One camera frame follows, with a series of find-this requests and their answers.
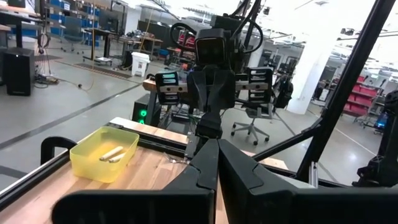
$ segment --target office chair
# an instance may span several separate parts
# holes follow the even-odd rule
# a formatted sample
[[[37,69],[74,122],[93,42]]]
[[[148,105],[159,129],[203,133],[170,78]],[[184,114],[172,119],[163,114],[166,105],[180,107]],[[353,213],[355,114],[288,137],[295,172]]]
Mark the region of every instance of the office chair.
[[[83,32],[81,31],[81,19],[72,16],[65,16],[65,30],[63,31],[63,38],[71,43],[70,51],[75,51],[73,44],[80,44],[83,42]]]
[[[256,139],[253,144],[255,146],[258,145],[259,142],[259,138],[257,136],[257,133],[260,133],[262,135],[264,135],[265,141],[269,141],[269,134],[265,133],[264,131],[260,130],[259,128],[257,128],[254,125],[254,121],[259,118],[259,119],[272,119],[272,103],[268,103],[268,104],[255,104],[255,103],[251,103],[248,105],[243,105],[245,109],[246,114],[248,115],[249,118],[252,118],[252,121],[250,124],[246,124],[246,123],[239,123],[239,122],[234,122],[234,124],[232,125],[232,131],[231,131],[231,135],[234,136],[236,131],[248,131],[248,135],[253,134],[254,138]]]

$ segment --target green light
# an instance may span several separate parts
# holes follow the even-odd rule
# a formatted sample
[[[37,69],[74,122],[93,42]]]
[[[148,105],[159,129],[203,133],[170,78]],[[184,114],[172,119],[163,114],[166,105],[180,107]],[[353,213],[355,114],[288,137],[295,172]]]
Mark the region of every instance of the green light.
[[[146,110],[141,110],[139,112],[139,114],[141,114],[141,116],[147,116],[147,111]]]

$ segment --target gray concrete floor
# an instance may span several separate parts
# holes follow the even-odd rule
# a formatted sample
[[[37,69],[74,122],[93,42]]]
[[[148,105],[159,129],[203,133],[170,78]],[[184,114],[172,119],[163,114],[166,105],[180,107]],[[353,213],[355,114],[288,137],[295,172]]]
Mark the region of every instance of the gray concrete floor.
[[[138,85],[143,81],[141,77],[123,80],[74,67],[74,63],[82,62],[81,55],[63,52],[60,46],[62,44],[53,39],[47,50],[49,55],[62,58],[59,60],[62,63],[49,63],[52,74],[72,83],[81,83],[84,88],[94,84],[90,90],[83,91],[69,82],[60,82],[48,88],[36,88],[30,97],[8,96],[5,87],[0,87],[0,190],[40,165],[40,143],[46,137],[63,136],[79,141],[116,116],[129,119],[134,101],[147,93]],[[102,47],[96,48],[96,55],[103,53]],[[83,49],[85,55],[90,53],[88,46],[75,48]],[[120,45],[113,45],[111,54],[120,54],[120,51]],[[151,63],[148,73],[160,69],[161,64]],[[229,109],[223,116],[223,137],[240,149],[261,152],[309,127],[316,121],[319,111],[318,106],[310,105],[305,115],[278,110],[272,122],[256,120],[256,126],[268,132],[271,139],[253,146],[253,138],[246,132],[237,132],[231,137],[234,121],[250,123],[251,120],[242,109]],[[380,140],[380,135],[374,135],[370,129],[363,130],[352,123],[352,118],[343,116],[320,159],[320,177],[342,184],[357,180],[356,170],[377,153]],[[274,158],[285,161],[290,170],[297,170],[309,142],[301,142]]]

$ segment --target black metal frame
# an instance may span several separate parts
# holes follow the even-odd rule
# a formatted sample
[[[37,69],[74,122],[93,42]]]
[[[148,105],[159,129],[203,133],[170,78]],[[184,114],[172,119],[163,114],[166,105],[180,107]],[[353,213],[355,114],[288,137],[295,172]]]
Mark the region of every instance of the black metal frame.
[[[369,17],[364,25],[364,29],[359,36],[359,39],[353,49],[353,53],[351,54],[347,66],[343,71],[341,81],[336,88],[335,94],[333,95],[330,104],[322,113],[321,118],[312,127],[304,130],[302,133],[264,152],[254,155],[253,158],[255,160],[261,161],[271,155],[287,149],[288,147],[293,146],[294,144],[313,137],[313,140],[297,173],[264,165],[265,168],[273,171],[276,174],[287,177],[296,177],[298,180],[307,182],[308,168],[310,167],[311,162],[317,162],[319,160],[327,140],[329,139],[331,132],[333,131],[340,116],[340,113],[343,110],[344,104],[348,99],[348,95],[351,92],[366,59],[368,58],[374,43],[376,42],[376,39],[394,5],[394,2],[394,0],[376,0],[374,3],[371,13],[369,14]],[[115,128],[133,131],[120,125],[108,125]],[[138,142],[139,146],[165,152],[178,157],[185,156],[186,144],[160,138],[147,133],[137,133],[140,134],[140,140]],[[74,144],[75,143],[73,141],[60,137],[47,138],[43,142],[41,148],[42,165],[2,192],[0,195],[0,210],[3,210],[8,205],[15,202],[19,197],[23,196],[26,192],[35,187],[38,183],[43,181],[49,175],[53,174],[55,171],[57,171],[57,169],[69,161],[68,151],[58,155],[57,157],[54,157],[55,147],[64,147],[70,149]],[[346,187],[344,185],[326,180],[319,180],[319,185],[324,187]]]

